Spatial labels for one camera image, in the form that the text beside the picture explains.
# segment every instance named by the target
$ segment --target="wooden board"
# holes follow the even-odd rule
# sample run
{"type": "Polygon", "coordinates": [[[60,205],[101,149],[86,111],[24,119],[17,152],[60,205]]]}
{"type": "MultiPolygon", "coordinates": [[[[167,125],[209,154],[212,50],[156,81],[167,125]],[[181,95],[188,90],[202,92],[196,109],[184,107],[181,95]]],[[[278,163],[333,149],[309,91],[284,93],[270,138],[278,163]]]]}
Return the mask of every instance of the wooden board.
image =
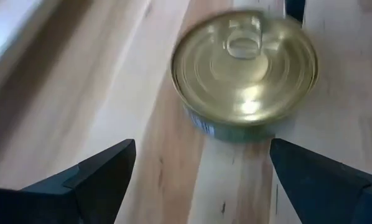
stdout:
{"type": "Polygon", "coordinates": [[[61,0],[0,0],[0,87],[61,0]]]}
{"type": "MultiPolygon", "coordinates": [[[[278,14],[282,1],[64,2],[0,92],[0,187],[19,189],[134,138],[117,223],[299,223],[269,141],[204,136],[168,71],[194,23],[232,7],[278,14]]],[[[372,173],[372,0],[308,0],[304,29],[322,77],[278,137],[372,173]]]]}

